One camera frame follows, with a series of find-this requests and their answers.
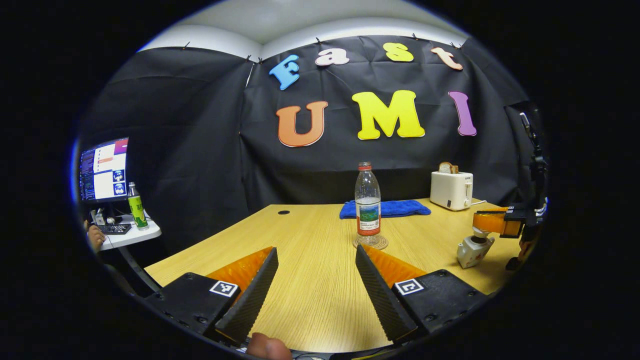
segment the white wall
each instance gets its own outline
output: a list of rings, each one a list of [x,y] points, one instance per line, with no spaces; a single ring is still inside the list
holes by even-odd
[[[358,35],[399,35],[415,36],[427,40],[434,40],[455,45],[464,44],[467,37],[436,26],[421,24],[410,20],[389,19],[381,17],[366,17],[326,22],[301,29],[264,45],[237,33],[203,25],[173,26],[155,37],[140,51],[155,47],[185,46],[212,49],[246,58],[251,54],[251,60],[258,62],[259,58],[269,58],[296,47],[317,42],[316,37],[323,40],[333,38],[352,37]]]

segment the bottle label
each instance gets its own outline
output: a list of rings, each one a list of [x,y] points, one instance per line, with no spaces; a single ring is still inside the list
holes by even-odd
[[[129,197],[129,207],[131,208],[133,219],[136,221],[136,226],[148,226],[147,218],[142,208],[142,198],[139,196]]]
[[[380,232],[380,202],[360,205],[356,203],[358,234],[371,236]]]

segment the hand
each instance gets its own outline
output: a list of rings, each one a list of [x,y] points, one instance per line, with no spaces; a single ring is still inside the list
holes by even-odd
[[[89,222],[85,220],[84,229],[88,232],[89,242],[91,243],[93,250],[95,252],[98,252],[102,247],[102,244],[104,243],[106,237],[104,236],[100,228],[96,225],[91,225],[91,227],[87,229],[88,226]]]
[[[289,348],[282,340],[270,338],[260,332],[254,332],[246,347],[246,353],[267,360],[291,360]]]

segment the wooden table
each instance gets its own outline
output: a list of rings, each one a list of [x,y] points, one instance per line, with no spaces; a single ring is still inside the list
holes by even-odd
[[[473,213],[496,206],[485,202],[454,212],[429,199],[418,201],[430,215],[382,219],[381,233],[389,240],[384,252],[426,272],[446,269],[487,295],[509,279],[511,272],[504,267],[520,252],[517,239],[491,234],[496,237],[493,247],[472,268],[462,269],[456,259],[458,244],[473,234]],[[342,204],[270,205],[145,270],[165,286],[186,272],[207,275],[274,246],[278,271],[252,332],[313,352],[389,345],[356,269],[351,244],[356,220],[341,220],[341,208]],[[281,210],[290,213],[279,215]]]

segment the computer screen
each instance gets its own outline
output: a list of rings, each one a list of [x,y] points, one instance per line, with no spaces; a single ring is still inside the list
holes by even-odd
[[[86,203],[127,198],[126,160],[129,138],[100,143],[80,154],[80,199]]]

